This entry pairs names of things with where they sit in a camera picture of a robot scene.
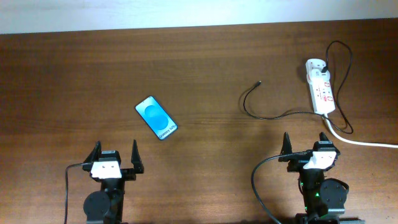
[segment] black wire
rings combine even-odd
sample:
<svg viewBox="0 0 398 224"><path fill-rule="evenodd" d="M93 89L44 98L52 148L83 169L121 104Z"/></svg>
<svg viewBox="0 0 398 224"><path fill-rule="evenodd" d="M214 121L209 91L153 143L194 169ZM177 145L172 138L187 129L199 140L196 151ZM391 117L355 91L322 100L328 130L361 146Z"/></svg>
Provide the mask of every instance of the black wire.
<svg viewBox="0 0 398 224"><path fill-rule="evenodd" d="M278 155L278 156L272 156L270 158L264 159L263 161L261 161L260 163L257 164L257 166L253 169L253 171L251 172L251 187L253 188L253 192L256 195L257 200L260 202L262 208L266 211L266 213L268 214L268 216L276 223L278 224L282 224L275 216L273 216L273 214L271 214L271 211L268 210L268 208L264 205L264 203L262 202L259 194L257 193L256 190L256 186L254 185L254 174L256 173L257 169L263 165L263 163L273 160L273 159L277 159L277 158L283 158L283 157L289 157L289 156L293 156L293 155L299 155L299 154L306 154L306 152L295 152L295 153L291 153L291 154L284 154L284 155Z"/></svg>
<svg viewBox="0 0 398 224"><path fill-rule="evenodd" d="M65 221L63 222L64 224L67 224L67 220L68 220L68 169L72 168L72 167L84 166L84 165L88 165L88 164L92 164L92 163L87 162L87 163L73 164L73 165L69 165L65 169L66 191L65 191Z"/></svg>
<svg viewBox="0 0 398 224"><path fill-rule="evenodd" d="M349 66L348 66L346 75L345 75L345 77L344 77L344 80L341 82L341 85L340 85L340 87L339 87L339 89L338 89L338 91L337 91L337 94L336 94L336 105L337 105L337 108L340 110L340 113L341 113L341 115L342 115L344 121L348 124L349 128L351 129L351 131L344 131L344 130L340 129L338 126L336 126L336 125L331 121L331 119L327 118L327 117L326 117L325 115L323 115L323 114L317 114L317 113L309 112L309 111L294 111L294 112L284 113L284 114L281 114L281 115L279 115L279 116L269 117L269 118L268 118L268 117L259 117L259 116L256 116L256 115L254 115L254 114L249 113L249 112L247 111L247 109L246 109L246 98L248 97L248 95L249 95L254 89L256 89L256 88L261 84L261 81L258 81L258 82L248 91L248 93L247 93L246 96L244 97L244 99L243 99L243 109L244 109L244 111L245 111L249 116L251 116L252 118L264 119L264 120L279 119L279 118L283 118L283 117L290 116L290 115L293 115L293 114L311 114L311 115L316 115L316 116L320 116L320 117L322 117L323 119L327 119L328 121L330 121L330 124L333 125L337 130L341 131L342 133L345 133L345 134L353 134L353 133L354 133L354 129L353 129L352 125L348 122L347 117L346 117L345 114L343 113L343 110L341 109L340 104L339 104L339 102L338 102L338 95L339 95L339 93L340 93L341 87L343 86L344 82L346 81L347 76L348 76L348 73L349 73L349 69L351 68L351 64L353 63L353 53L352 53L350 47L348 47L346 44L342 43L342 42L339 41L339 40L335 40L335 41L333 41L332 43L330 43L329 46L328 46L327 49L326 49L326 66L325 66L325 68L326 68L326 70L328 69L328 62L329 62L329 59L328 59L328 51L329 51L329 48L330 48L330 46L331 46L333 43L336 43L336 42L337 42L337 43L340 43L340 44L343 44L345 47L347 47L348 50L349 50L349 53L350 53L350 57L351 57L351 59L350 59L350 61L349 61Z"/></svg>
<svg viewBox="0 0 398 224"><path fill-rule="evenodd" d="M338 95L339 95L339 93L340 93L341 87L343 87L344 82L346 81L346 79L347 79L347 77L348 77L349 70L350 70L350 68L351 68L351 66L352 66L352 64L353 64L353 52L352 52L351 48L350 48L348 45L346 45L345 43L341 42L340 40L334 40L334 41L332 41L332 42L329 44L329 46L326 48L326 66L325 66L326 68L323 68L323 70L329 68L329 56L328 56L328 51L329 51L330 46L331 46L332 44L334 44L334 43L339 43L339 44L343 45L343 46L346 47L346 48L348 49L348 51L349 51L349 65L348 65L348 68L347 68L346 75L344 76L344 79L343 79L343 81L341 82L340 87L338 88L337 93L336 93L336 106L337 106L337 108L340 110L341 116L343 117L345 123L346 123L346 124L349 126L349 128L351 129L351 131L350 131L349 133L347 133L347 132L344 132L344 133L346 133L346 134L353 134L353 133L354 133L354 129L353 129L352 125L349 123L349 121L348 121L346 115L344 114L343 110L342 110L341 107L340 107L340 103L338 102Z"/></svg>
<svg viewBox="0 0 398 224"><path fill-rule="evenodd" d="M322 117L323 119L329 120L331 125L333 125L337 130L339 130L339 131L341 131L341 132L343 132L343 133L346 133L346 134L352 134L352 133L353 133L353 132L350 132L350 133L349 133L349 132L347 132L347 131L344 131L344 130L340 129L339 127L337 127L337 126L331 121L331 119L327 118L325 115L323 115L323 114L317 114L317 113L309 112L309 111L294 111L294 112L284 113L284 114L281 114L281 115L279 115L279 116L270 117L270 118L259 117L259 116L256 116L256 115L254 115L254 114L249 113L248 110L246 109L246 98L248 97L248 95L250 94L250 92L252 92L252 91L253 91L255 88L257 88L260 84L261 84L261 81L259 81L257 84L255 84L255 85L253 86L253 88L252 88L251 90L248 91L248 93L246 94L246 96L245 96L244 99L243 99L243 109L244 109L244 111L245 111L250 117L256 118L256 119L273 120L273 119L279 119L279 118L283 118L283 117L286 117L286 116L290 116L290 115L293 115L293 114L311 114L311 115L320 116L320 117Z"/></svg>

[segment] blue phone screen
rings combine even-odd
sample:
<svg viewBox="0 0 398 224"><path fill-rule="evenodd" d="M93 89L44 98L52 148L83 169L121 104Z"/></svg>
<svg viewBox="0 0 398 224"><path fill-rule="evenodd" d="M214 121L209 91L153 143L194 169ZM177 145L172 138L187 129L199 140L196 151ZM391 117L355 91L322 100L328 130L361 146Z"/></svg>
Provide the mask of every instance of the blue phone screen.
<svg viewBox="0 0 398 224"><path fill-rule="evenodd" d="M167 138L177 130L175 122L153 96L138 104L136 110L160 140Z"/></svg>

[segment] white cable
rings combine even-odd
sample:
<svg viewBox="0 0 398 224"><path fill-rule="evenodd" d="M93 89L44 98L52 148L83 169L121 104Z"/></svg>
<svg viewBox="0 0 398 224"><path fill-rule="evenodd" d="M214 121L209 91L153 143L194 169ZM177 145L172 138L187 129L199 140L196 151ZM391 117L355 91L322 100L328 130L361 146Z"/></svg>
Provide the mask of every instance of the white cable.
<svg viewBox="0 0 398 224"><path fill-rule="evenodd" d="M333 128L331 127L331 124L329 122L329 120L324 119L324 121L326 122L326 124L329 127L330 132L332 133L332 135L334 135L336 138L340 139L343 142L347 142L347 143L351 143L351 144L357 144L360 146L376 146L376 147L391 147L391 148L396 148L398 149L398 145L392 145L392 144L381 144L381 143L370 143L370 142L357 142L357 141L351 141L351 140L347 140L345 138L340 137L338 134L335 133L335 131L333 130Z"/></svg>

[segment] power strip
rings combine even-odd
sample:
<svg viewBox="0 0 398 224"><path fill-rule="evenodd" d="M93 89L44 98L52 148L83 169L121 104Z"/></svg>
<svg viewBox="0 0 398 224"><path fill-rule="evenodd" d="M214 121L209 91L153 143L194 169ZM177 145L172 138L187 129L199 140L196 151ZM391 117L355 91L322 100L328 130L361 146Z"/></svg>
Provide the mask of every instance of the power strip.
<svg viewBox="0 0 398 224"><path fill-rule="evenodd" d="M333 94L331 92L330 72L326 70L325 72L322 73L322 70L325 67L326 63L321 59L313 58L307 60L307 62L305 63L305 68L307 69L307 81L308 84L310 85L313 110L315 113L322 114L327 118L328 113L334 111L336 107L335 107L335 101L333 99ZM347 140L339 136L337 133L335 133L328 119L324 120L332 135L334 135L337 139L343 142L347 142L350 144L357 144L360 146L398 148L398 145L393 145L393 144L358 142L358 141Z"/></svg>
<svg viewBox="0 0 398 224"><path fill-rule="evenodd" d="M330 72L322 73L325 65L323 60L315 58L307 60L305 63L313 110L317 114L328 114L336 109L331 92Z"/></svg>

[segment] wood grain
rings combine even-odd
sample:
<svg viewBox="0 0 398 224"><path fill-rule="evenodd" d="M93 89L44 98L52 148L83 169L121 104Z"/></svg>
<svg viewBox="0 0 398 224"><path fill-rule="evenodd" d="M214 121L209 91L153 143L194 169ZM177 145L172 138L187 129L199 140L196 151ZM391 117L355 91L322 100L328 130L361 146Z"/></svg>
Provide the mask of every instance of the wood grain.
<svg viewBox="0 0 398 224"><path fill-rule="evenodd" d="M61 223L66 166L100 140L131 167L133 139L146 173L126 183L125 222L268 220L251 190L253 167L279 153L285 131L301 151L326 129L307 115L252 119L239 97L262 80L251 111L311 111L304 63L324 58L335 39L354 52L340 101L355 133L343 136L397 144L397 19L0 35L0 223ZM348 54L334 46L330 60L339 85ZM179 125L165 141L134 109L149 95ZM331 118L344 125L337 111ZM396 149L327 135L342 152L327 175L351 187L344 217L398 223ZM286 165L270 162L256 177L281 218L304 212L298 175ZM99 188L70 171L69 223L85 222L83 201Z"/></svg>

